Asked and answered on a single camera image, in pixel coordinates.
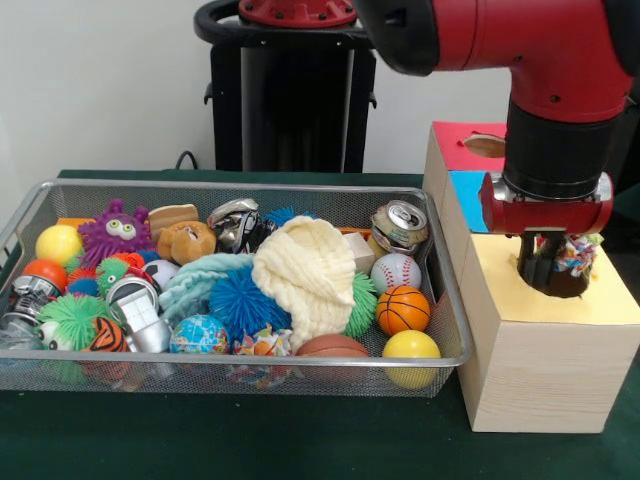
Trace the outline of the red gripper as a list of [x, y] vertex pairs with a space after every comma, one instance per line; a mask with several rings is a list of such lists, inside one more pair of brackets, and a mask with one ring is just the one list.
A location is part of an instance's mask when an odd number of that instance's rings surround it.
[[[614, 205], [613, 184], [603, 172], [591, 196], [579, 200], [537, 200], [512, 190], [500, 173], [487, 172], [479, 190], [482, 217], [496, 234], [521, 235], [517, 269], [523, 280], [534, 280], [537, 270], [536, 233], [570, 235], [598, 233], [608, 223]], [[543, 271], [551, 273], [566, 244], [565, 233], [543, 233], [539, 255]]]

